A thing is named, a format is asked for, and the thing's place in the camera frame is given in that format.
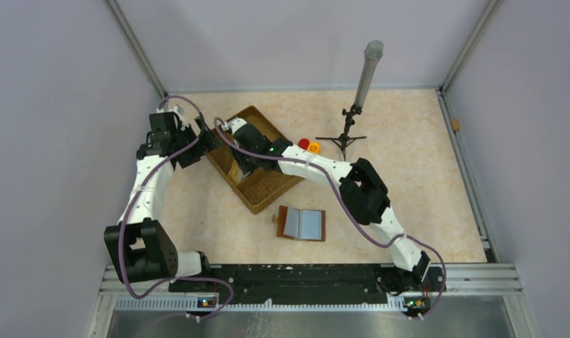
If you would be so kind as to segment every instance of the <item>wicker basket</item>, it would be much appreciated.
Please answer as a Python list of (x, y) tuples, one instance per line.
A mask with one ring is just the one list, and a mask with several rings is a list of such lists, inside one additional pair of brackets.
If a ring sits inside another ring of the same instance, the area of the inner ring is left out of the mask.
[[(277, 138), (285, 139), (285, 136), (254, 106), (243, 109), (228, 120), (233, 118), (243, 118), (246, 122), (254, 125), (271, 141)], [(229, 170), (231, 170), (235, 161), (229, 152), (229, 146), (224, 144), (222, 147), (208, 153), (206, 157), (254, 215), (264, 210), (279, 196), (285, 194), (287, 190), (290, 190), (302, 180), (301, 177), (283, 175), (276, 171), (265, 171), (262, 168), (258, 168), (243, 181), (234, 182), (228, 176)]]

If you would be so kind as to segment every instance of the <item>white arm segment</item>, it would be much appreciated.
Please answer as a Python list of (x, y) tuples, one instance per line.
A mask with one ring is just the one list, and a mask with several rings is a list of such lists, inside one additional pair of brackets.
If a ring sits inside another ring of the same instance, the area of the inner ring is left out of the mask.
[[(380, 224), (370, 224), (370, 229), (378, 236), (381, 243), (389, 243), (394, 236), (405, 234), (403, 227), (395, 217), (393, 208), (384, 209), (381, 218)], [(388, 248), (388, 252), (391, 253), (395, 266), (407, 271), (411, 271), (422, 257), (422, 250), (406, 237), (395, 240), (395, 243)]]
[[(146, 156), (136, 162), (137, 173), (136, 181), (132, 192), (129, 194), (131, 201), (136, 192), (141, 190), (142, 193), (138, 197), (138, 201), (132, 209), (131, 215), (126, 220), (126, 224), (142, 223), (144, 218), (151, 220), (159, 220), (160, 212), (163, 209), (163, 200), (165, 199), (165, 192), (167, 185), (173, 176), (173, 165), (170, 161), (163, 164), (162, 167), (154, 173), (153, 177), (148, 181), (146, 186), (142, 188), (144, 178), (165, 158), (160, 156)], [(125, 211), (121, 215), (118, 222), (121, 222), (125, 217)], [(192, 276), (202, 272), (202, 262), (198, 252), (177, 252), (177, 273), (176, 276)]]
[[(293, 145), (285, 149), (282, 156), (286, 158), (297, 158), (323, 167), (332, 176), (337, 188), (341, 185), (339, 180), (342, 177), (347, 177), (352, 169), (351, 163), (349, 162), (331, 160), (329, 158), (310, 153), (297, 145)], [(294, 163), (290, 161), (278, 162), (283, 174), (303, 177), (313, 182), (329, 186), (327, 178), (316, 168), (310, 167), (304, 163)], [(405, 231), (401, 224), (399, 224), (399, 221), (397, 221), (392, 208), (386, 208), (381, 218), (382, 222), (380, 222), (380, 224), (370, 224), (370, 229), (372, 229), (372, 231), (377, 235), (381, 243), (389, 243), (397, 234), (405, 234)], [(404, 237), (395, 240), (395, 243), (393, 243), (388, 250), (393, 257), (393, 263), (395, 266), (407, 271), (412, 271), (416, 264), (418, 264), (422, 252), (414, 242)]]
[[(144, 188), (141, 186), (144, 178), (164, 159), (164, 157), (160, 157), (159, 155), (146, 156), (136, 162), (136, 181), (134, 182), (132, 192), (129, 194), (129, 200), (131, 201), (139, 190), (141, 190), (142, 193), (132, 209), (132, 214), (129, 216), (129, 219), (126, 220), (127, 224), (141, 223), (144, 218), (150, 218), (151, 220), (158, 220), (160, 218), (160, 211), (163, 209), (163, 200), (165, 199), (167, 185), (173, 175), (171, 162), (163, 164), (163, 166), (154, 173), (146, 186)], [(118, 222), (123, 220), (126, 210), (123, 211)]]
[(231, 130), (231, 133), (235, 134), (235, 132), (239, 128), (243, 127), (246, 123), (247, 123), (246, 120), (244, 120), (243, 118), (234, 118), (229, 122), (223, 123), (223, 125), (221, 125), (221, 129), (223, 129), (224, 131)]

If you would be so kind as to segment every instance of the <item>metal floor panel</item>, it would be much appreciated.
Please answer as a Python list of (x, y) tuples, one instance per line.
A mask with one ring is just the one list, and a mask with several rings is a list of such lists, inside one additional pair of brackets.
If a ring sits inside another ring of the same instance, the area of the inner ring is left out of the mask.
[[(133, 337), (171, 312), (115, 311), (108, 338)], [(167, 319), (139, 337), (470, 337), (513, 338), (501, 296), (445, 298), (424, 322), (374, 312), (225, 312), (197, 324), (185, 317)]]

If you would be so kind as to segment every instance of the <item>tripod base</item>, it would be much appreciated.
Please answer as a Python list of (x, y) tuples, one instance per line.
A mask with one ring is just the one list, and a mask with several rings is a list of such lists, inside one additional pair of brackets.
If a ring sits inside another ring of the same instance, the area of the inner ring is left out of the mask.
[(335, 143), (337, 147), (341, 150), (341, 153), (343, 153), (343, 160), (347, 161), (345, 154), (345, 150), (347, 149), (347, 147), (350, 146), (353, 142), (355, 142), (356, 139), (365, 139), (367, 137), (368, 136), (349, 137), (345, 136), (345, 134), (341, 134), (339, 137), (316, 137), (316, 139), (328, 139), (333, 143)]

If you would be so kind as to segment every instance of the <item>aluminum frame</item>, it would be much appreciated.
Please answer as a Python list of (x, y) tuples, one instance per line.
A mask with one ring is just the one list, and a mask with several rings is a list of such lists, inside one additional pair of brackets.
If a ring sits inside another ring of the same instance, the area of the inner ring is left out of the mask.
[[(115, 21), (118, 24), (118, 29), (123, 34), (126, 42), (128, 43), (134, 57), (137, 59), (142, 72), (147, 77), (148, 81), (153, 85), (157, 94), (160, 97), (167, 95), (161, 84), (158, 76), (156, 75), (151, 62), (146, 57), (144, 50), (134, 31), (130, 27), (125, 15), (123, 14), (119, 4), (116, 0), (103, 0), (108, 9), (112, 13)], [(496, 241), (494, 240), (490, 230), (488, 229), (488, 218), (483, 211), (480, 203), (480, 197), (476, 182), (471, 175), (469, 162), (467, 160), (461, 136), (459, 133), (452, 131), (450, 121), (452, 113), (449, 109), (446, 93), (452, 86), (453, 81), (464, 65), (465, 61), (469, 58), (471, 51), (477, 45), (481, 38), (483, 31), (490, 22), (490, 19), (496, 13), (502, 0), (490, 0), (486, 9), (483, 12), (480, 20), (476, 24), (474, 31), (466, 41), (464, 48), (458, 55), (453, 63), (450, 72), (448, 73), (444, 83), (436, 90), (438, 102), (441, 105), (445, 125), (447, 126), (450, 141), (457, 158), (457, 163), (462, 174), (462, 179), (468, 194), (469, 202), (476, 219), (479, 232), (481, 234), (482, 246), (487, 252), (489, 262), (496, 262), (496, 255), (494, 252)], [(444, 297), (449, 296), (502, 296), (505, 300), (505, 305), (509, 313), (509, 319), (517, 338), (525, 337), (539, 337), (536, 331), (536, 326), (533, 322), (532, 316), (527, 306), (524, 292), (519, 281), (519, 276), (512, 263), (476, 263), (476, 264), (463, 264), (463, 263), (449, 263), (446, 264), (448, 269), (448, 290), (443, 293)], [(148, 289), (152, 282), (134, 283), (132, 286), (136, 292), (142, 292)], [(113, 266), (106, 268), (103, 276), (103, 281), (99, 289), (99, 295), (92, 313), (91, 322), (87, 337), (107, 337), (109, 328), (112, 325), (113, 311), (115, 310), (118, 300), (128, 295), (125, 291), (125, 286), (119, 282)], [(404, 293), (401, 297), (419, 296), (418, 293)], [(182, 294), (169, 293), (167, 284), (159, 286), (150, 295), (154, 297), (183, 297)], [(147, 303), (138, 303), (146, 307)], [(260, 304), (259, 306), (246, 306), (242, 308), (237, 304), (228, 306), (226, 311), (271, 311), (275, 310), (270, 308), (272, 304)], [(292, 306), (292, 310), (300, 308), (301, 306)], [(374, 311), (374, 308), (357, 308), (359, 311)]]
[[(383, 267), (391, 266), (391, 264), (383, 264)], [(513, 330), (518, 338), (537, 337), (532, 330), (533, 321), (531, 314), (525, 302), (523, 289), (519, 276), (515, 270), (515, 266), (511, 263), (450, 263), (447, 267), (447, 291), (443, 293), (445, 297), (462, 297), (462, 296), (503, 296), (507, 304), (507, 310), (510, 314)], [(140, 282), (132, 284), (135, 292), (142, 293), (148, 289), (153, 282)], [(133, 311), (161, 311), (157, 299), (167, 300), (175, 298), (183, 299), (183, 294), (171, 293), (168, 291), (168, 283), (159, 286), (151, 293), (147, 299), (151, 302), (139, 302), (131, 305)], [(391, 297), (389, 304), (376, 305), (358, 305), (358, 306), (316, 306), (308, 308), (307, 306), (276, 306), (271, 303), (264, 304), (234, 304), (227, 306), (224, 311), (402, 311), (404, 297), (420, 296), (419, 292), (405, 292), (402, 296)], [(115, 272), (112, 265), (108, 265), (103, 282), (99, 290), (99, 296), (91, 318), (87, 337), (104, 338), (107, 337), (108, 331), (112, 325), (111, 319), (113, 311), (118, 302), (129, 297)], [(181, 308), (180, 311), (186, 311), (187, 308)]]

